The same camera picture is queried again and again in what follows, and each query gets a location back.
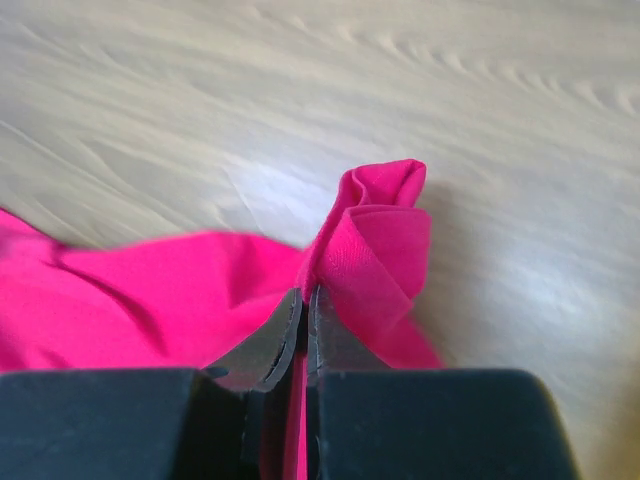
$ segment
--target folded cloth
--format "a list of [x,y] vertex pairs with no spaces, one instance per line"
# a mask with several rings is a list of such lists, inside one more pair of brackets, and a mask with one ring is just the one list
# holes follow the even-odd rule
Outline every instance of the folded cloth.
[[388,365],[437,367],[410,319],[426,277],[431,220],[414,208],[425,175],[416,160],[346,172],[304,250],[229,232],[76,249],[0,211],[0,371],[204,367],[256,331],[287,290],[300,287],[308,302],[317,284]]

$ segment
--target wooden table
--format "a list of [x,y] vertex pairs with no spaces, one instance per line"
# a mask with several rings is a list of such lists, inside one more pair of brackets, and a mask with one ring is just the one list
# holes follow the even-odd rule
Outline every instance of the wooden table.
[[7,0],[0,62],[0,204],[73,244],[304,245],[345,169],[425,160],[425,331],[638,480],[637,1]]

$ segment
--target crumpled fabric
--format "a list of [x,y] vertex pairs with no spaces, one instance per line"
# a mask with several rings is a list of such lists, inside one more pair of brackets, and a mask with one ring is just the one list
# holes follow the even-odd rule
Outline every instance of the crumpled fabric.
[[211,231],[78,249],[0,211],[0,371],[205,367],[262,326],[287,290],[308,302],[318,284],[388,365],[438,367],[410,317],[426,278],[431,220],[414,208],[425,176],[416,160],[347,171],[303,250]]

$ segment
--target wooden surface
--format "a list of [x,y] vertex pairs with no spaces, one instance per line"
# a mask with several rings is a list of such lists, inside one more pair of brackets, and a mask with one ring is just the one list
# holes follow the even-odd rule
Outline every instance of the wooden surface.
[[0,204],[65,241],[304,245],[404,157],[439,351],[534,371],[585,478],[638,480],[640,3],[0,2]]

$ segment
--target bright pink garment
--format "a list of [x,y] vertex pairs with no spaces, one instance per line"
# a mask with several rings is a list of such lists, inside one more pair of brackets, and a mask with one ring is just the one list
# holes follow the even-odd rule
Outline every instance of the bright pink garment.
[[308,301],[316,284],[387,364],[438,366],[409,317],[426,276],[431,222],[413,207],[425,174],[415,160],[348,171],[303,251],[223,232],[73,249],[0,211],[0,371],[204,367],[258,329],[288,289]]

